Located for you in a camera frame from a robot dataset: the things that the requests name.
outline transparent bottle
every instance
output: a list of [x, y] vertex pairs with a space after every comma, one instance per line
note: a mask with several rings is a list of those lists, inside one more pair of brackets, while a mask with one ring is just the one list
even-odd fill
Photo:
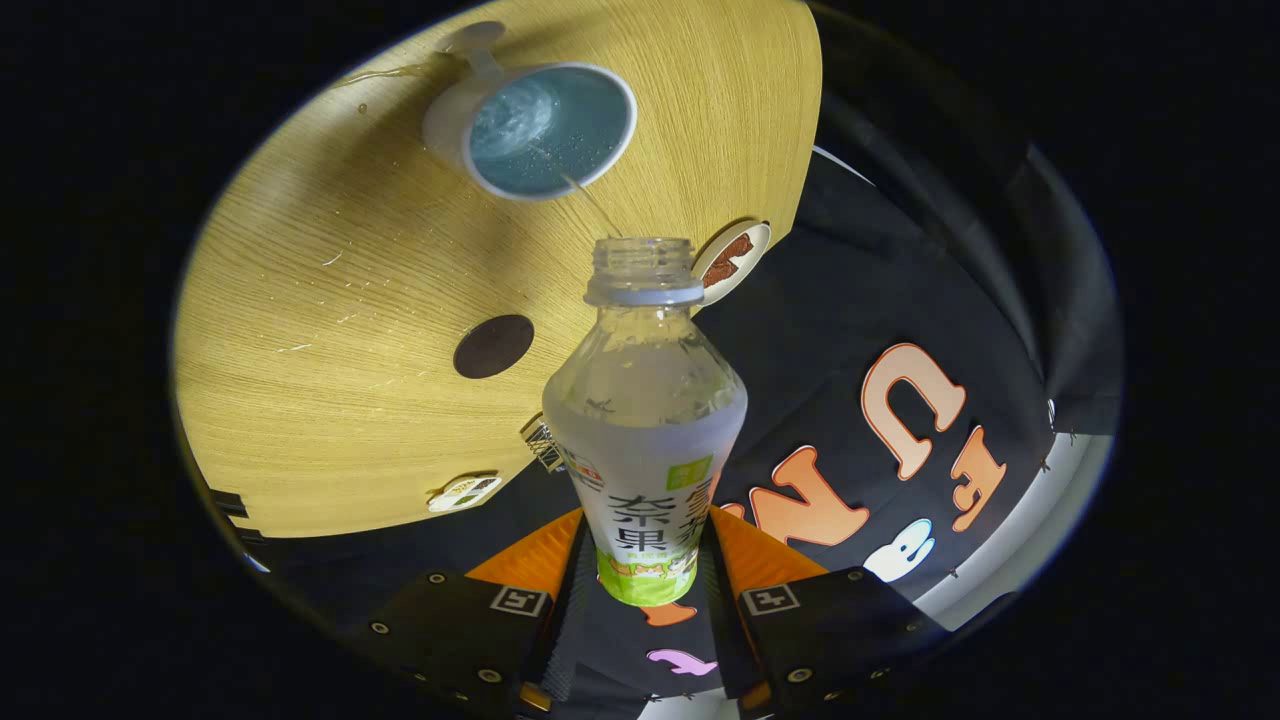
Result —
[[746, 388], [692, 323], [703, 299], [687, 240], [595, 245], [595, 327], [543, 389], [596, 547], [600, 583], [627, 605], [678, 600], [746, 415]]

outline white cup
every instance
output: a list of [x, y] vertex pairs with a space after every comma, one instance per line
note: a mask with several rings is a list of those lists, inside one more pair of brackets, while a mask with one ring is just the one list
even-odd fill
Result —
[[477, 23], [442, 41], [474, 74], [422, 115], [422, 141], [489, 192], [550, 200], [586, 186], [622, 156], [636, 127], [636, 100], [616, 73], [586, 63], [503, 69], [488, 46], [500, 23]]

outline cup handle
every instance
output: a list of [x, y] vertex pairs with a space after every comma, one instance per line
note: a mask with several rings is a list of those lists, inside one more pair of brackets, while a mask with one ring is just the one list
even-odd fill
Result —
[[489, 49], [504, 32], [507, 26], [497, 20], [472, 23], [442, 37], [435, 44], [435, 50], [466, 58], [471, 72], [477, 76], [497, 77], [502, 74], [502, 65], [493, 59]]

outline wooden table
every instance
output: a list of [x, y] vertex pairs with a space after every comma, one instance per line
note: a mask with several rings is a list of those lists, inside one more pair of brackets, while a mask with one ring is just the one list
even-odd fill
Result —
[[[532, 460], [518, 430], [594, 323], [581, 297], [605, 227], [581, 193], [502, 200], [422, 149], [424, 110], [467, 72], [430, 49], [485, 19], [507, 24], [504, 67], [579, 60], [631, 85], [635, 137], [589, 188], [622, 232], [700, 246], [745, 217], [776, 240], [791, 228], [822, 85], [800, 3], [500, 0], [404, 40], [351, 74], [412, 74], [330, 88], [289, 118], [191, 259], [178, 407], [209, 486], [241, 496], [242, 528], [421, 520], [452, 478], [509, 480]], [[457, 374], [457, 343], [504, 314], [532, 320], [529, 352], [492, 378]]]

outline green label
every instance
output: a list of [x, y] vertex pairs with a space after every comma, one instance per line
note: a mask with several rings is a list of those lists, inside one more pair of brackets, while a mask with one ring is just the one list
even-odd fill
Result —
[[595, 548], [595, 570], [605, 592], [636, 607], [657, 607], [680, 600], [698, 575], [698, 555], [692, 551], [671, 562], [653, 565], [623, 565], [600, 548]]
[[712, 456], [694, 460], [685, 465], [676, 465], [667, 470], [667, 489], [687, 488], [707, 478], [707, 471], [712, 469]]

